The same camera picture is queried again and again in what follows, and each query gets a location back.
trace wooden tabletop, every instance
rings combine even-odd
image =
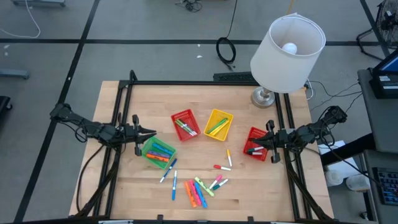
[[[117,86],[118,82],[103,82],[94,121],[111,121]],[[253,89],[253,86],[134,85],[128,123],[131,124],[132,115],[137,114],[144,128],[156,130],[157,138],[176,148],[178,161],[173,168],[178,171],[176,200],[172,201],[173,175],[169,174],[163,183],[159,183],[165,171],[146,159],[137,157],[134,154],[134,144],[128,144],[119,166],[111,218],[154,220],[157,215],[162,214],[165,220],[245,221],[248,216],[253,216],[255,221],[293,221],[282,149],[279,149],[281,162],[278,164],[271,163],[271,153],[265,162],[243,154],[243,147],[252,126],[265,130],[266,123],[273,119],[275,130],[279,130],[275,104],[266,109],[256,108],[250,100]],[[290,94],[290,101],[296,127],[310,123],[304,90]],[[281,102],[285,125],[288,127],[283,97]],[[234,115],[224,142],[203,134],[214,108]],[[193,111],[202,134],[180,142],[170,116],[185,109]],[[96,140],[90,139],[82,164],[99,147]],[[317,150],[316,144],[309,148]],[[214,164],[229,167],[226,149],[231,151],[231,172],[213,168]],[[98,186],[103,155],[104,150],[90,162],[83,175],[80,207],[88,201]],[[332,217],[319,156],[305,150],[302,160],[308,191],[325,213]],[[218,174],[222,174],[229,181],[215,191],[215,197],[210,197],[203,191],[207,209],[192,208],[183,182],[197,176],[206,185],[210,185]],[[301,194],[297,188],[296,191],[300,214],[304,217]],[[102,214],[108,196],[107,190],[105,192],[100,212]],[[70,214],[76,213],[75,198],[76,194]]]

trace white cord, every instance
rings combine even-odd
[[[40,30],[39,25],[37,25],[35,19],[33,18],[32,13],[30,13],[30,9],[29,9],[29,6],[28,6],[28,4],[27,4],[27,0],[25,0],[25,4],[26,4],[27,12],[29,12],[30,18],[32,18],[32,21],[34,22],[34,24],[36,25],[37,29],[39,30],[39,33],[38,33],[36,36],[32,37],[32,36],[24,36],[24,35],[12,34],[12,33],[9,33],[9,32],[7,32],[7,31],[5,31],[5,30],[2,29],[2,28],[0,28],[0,30],[3,31],[4,33],[8,34],[8,35],[13,36],[13,37],[33,38],[33,39],[34,39],[34,38],[38,38],[42,31]]]
[[[307,79],[307,81],[308,81],[308,84],[310,85],[310,89],[311,89],[311,96],[310,96],[310,98],[307,98],[307,100],[311,100],[311,98],[313,97],[312,85],[311,85],[311,82],[309,79]]]

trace lamp base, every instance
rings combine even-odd
[[[251,102],[258,108],[267,108],[271,106],[275,101],[275,94],[263,87],[257,87],[254,89],[251,95]]]

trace white lamp shade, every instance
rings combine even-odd
[[[297,53],[282,50],[287,43]],[[313,21],[291,14],[275,20],[250,62],[251,72],[264,88],[289,93],[304,86],[326,44],[325,34]]]

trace lamp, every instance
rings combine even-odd
[[[253,91],[252,103],[265,108],[273,104],[273,92],[303,87],[325,44],[322,29],[303,16],[275,20],[250,61],[251,73],[260,84]]]

